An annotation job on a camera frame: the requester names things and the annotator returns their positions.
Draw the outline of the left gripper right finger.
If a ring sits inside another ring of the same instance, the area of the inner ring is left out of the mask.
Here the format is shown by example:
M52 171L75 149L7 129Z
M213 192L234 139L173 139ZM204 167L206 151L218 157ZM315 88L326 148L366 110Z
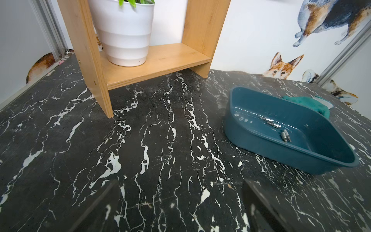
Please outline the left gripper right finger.
M243 204L245 206L250 231L252 232L291 232L293 228L278 213L268 199L254 184L243 183Z

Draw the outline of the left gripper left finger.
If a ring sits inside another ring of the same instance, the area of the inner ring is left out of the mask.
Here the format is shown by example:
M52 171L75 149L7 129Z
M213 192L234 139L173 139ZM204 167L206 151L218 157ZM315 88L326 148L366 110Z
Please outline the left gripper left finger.
M113 180L104 185L91 201L68 219L69 232L111 232L119 202L119 184Z

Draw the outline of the silver socket bit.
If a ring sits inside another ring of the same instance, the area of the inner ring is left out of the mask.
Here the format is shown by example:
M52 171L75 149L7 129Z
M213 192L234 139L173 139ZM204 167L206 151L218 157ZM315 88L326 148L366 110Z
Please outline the silver socket bit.
M273 119L267 118L267 117L260 117L260 119L266 121L266 122L274 122Z
M281 138L284 142L291 142L290 135L286 129L281 131Z
M273 127L275 127L275 128L278 128L278 129L282 127L280 124L273 123L273 122L270 122L270 121L267 122L267 124L270 125L270 126L273 126Z

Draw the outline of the teal plastic storage box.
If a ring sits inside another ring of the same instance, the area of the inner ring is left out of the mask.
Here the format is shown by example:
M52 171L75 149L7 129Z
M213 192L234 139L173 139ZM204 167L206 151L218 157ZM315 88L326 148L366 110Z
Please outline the teal plastic storage box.
M237 147L312 175L359 163L349 143L319 112L245 87L230 90L224 131Z

